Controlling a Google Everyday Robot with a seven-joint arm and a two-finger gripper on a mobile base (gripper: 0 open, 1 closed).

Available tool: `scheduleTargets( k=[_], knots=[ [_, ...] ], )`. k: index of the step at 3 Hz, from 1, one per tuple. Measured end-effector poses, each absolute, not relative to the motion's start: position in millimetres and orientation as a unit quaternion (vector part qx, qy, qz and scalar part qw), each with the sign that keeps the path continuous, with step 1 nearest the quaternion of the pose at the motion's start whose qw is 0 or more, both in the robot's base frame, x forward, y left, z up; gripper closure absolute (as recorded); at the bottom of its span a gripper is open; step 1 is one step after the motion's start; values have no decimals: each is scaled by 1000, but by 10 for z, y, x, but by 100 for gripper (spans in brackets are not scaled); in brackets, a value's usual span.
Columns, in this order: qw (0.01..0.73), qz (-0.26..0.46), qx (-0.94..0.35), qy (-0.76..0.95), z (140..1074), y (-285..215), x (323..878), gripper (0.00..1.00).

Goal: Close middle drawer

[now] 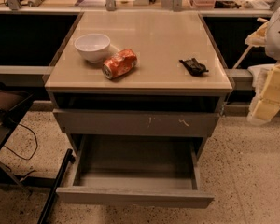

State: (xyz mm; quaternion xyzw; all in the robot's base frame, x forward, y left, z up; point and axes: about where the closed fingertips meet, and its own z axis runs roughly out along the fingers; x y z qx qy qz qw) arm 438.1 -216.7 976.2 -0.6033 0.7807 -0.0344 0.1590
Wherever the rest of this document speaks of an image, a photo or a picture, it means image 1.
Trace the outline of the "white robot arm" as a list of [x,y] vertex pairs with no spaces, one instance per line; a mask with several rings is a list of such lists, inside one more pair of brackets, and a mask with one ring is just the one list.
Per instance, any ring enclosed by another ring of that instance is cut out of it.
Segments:
[[253,47],[264,47],[265,54],[276,60],[271,69],[260,69],[255,83],[256,94],[247,115],[250,123],[263,125],[270,122],[280,110],[280,7],[268,21],[246,38],[245,43]]

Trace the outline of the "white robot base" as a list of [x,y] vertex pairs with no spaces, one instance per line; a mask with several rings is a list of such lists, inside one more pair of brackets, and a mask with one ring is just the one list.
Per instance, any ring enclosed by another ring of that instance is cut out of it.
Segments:
[[249,66],[247,70],[251,73],[252,75],[252,87],[255,88],[257,85],[257,80],[259,73],[264,70],[264,71],[269,71],[274,67],[273,63],[267,63],[267,64],[258,64],[258,65],[253,65]]

